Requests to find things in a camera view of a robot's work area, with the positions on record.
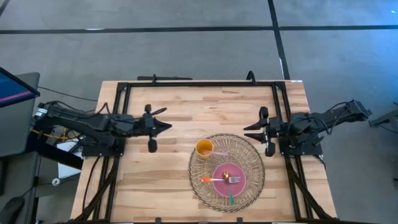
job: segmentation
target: wooden tabletop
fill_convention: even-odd
[[[103,82],[97,110],[105,102],[112,109],[118,82]],[[303,83],[286,81],[286,87],[292,113],[309,112]],[[158,136],[158,150],[153,154],[148,152],[147,137],[127,139],[118,170],[112,222],[154,222],[155,217],[164,222],[235,222],[237,217],[247,222],[294,220],[285,162],[278,145],[273,157],[265,157],[264,145],[243,136],[243,128],[258,121],[261,106],[268,107],[270,117],[276,116],[271,87],[134,87],[131,91],[128,114],[141,116],[146,104],[151,104],[153,110],[167,107],[166,112],[156,117],[173,127]],[[279,96],[284,112],[281,94]],[[195,198],[189,184],[188,162],[195,143],[217,133],[244,137],[264,161],[266,183],[262,194],[240,212],[221,213],[206,207]],[[323,165],[313,156],[302,156],[302,160],[309,191],[323,209],[335,217]],[[95,158],[84,161],[71,218],[81,213],[94,161]],[[86,205],[97,191],[101,165],[102,159],[95,167]],[[107,196],[106,192],[100,218],[104,217]],[[305,217],[299,189],[298,197]]]

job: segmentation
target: orange cup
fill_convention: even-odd
[[[197,142],[195,150],[201,158],[207,159],[213,152],[214,145],[209,139],[201,139]]]

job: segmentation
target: computer monitor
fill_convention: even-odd
[[[0,67],[0,108],[40,96],[40,93]]]

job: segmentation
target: gray floor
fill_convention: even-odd
[[[398,23],[393,0],[274,2],[280,26]],[[11,0],[0,18],[0,29],[271,24],[265,0]],[[398,30],[283,31],[282,40],[291,79],[304,81],[312,111],[352,98],[372,110],[373,118],[396,107]],[[257,79],[282,78],[272,31],[0,35],[0,49],[0,66],[12,73],[40,72],[39,85],[87,98],[98,97],[103,80],[154,73],[241,79],[253,70]],[[43,90],[38,101],[48,100],[83,110],[95,107]],[[397,144],[394,134],[367,123],[342,124],[325,138],[326,171],[341,219],[396,222]],[[42,199],[38,218],[67,220],[75,187]],[[57,208],[64,211],[55,213]]]

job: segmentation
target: woven placemat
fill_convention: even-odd
[[[233,134],[216,134],[207,139],[214,144],[214,151],[227,152],[228,156],[211,155],[202,159],[193,150],[188,174],[194,194],[205,205],[221,212],[237,212],[251,205],[260,196],[266,177],[264,163],[256,148]],[[202,177],[212,177],[214,170],[226,162],[240,166],[246,176],[246,186],[242,193],[234,197],[234,204],[228,197],[219,194],[212,182],[201,181]]]

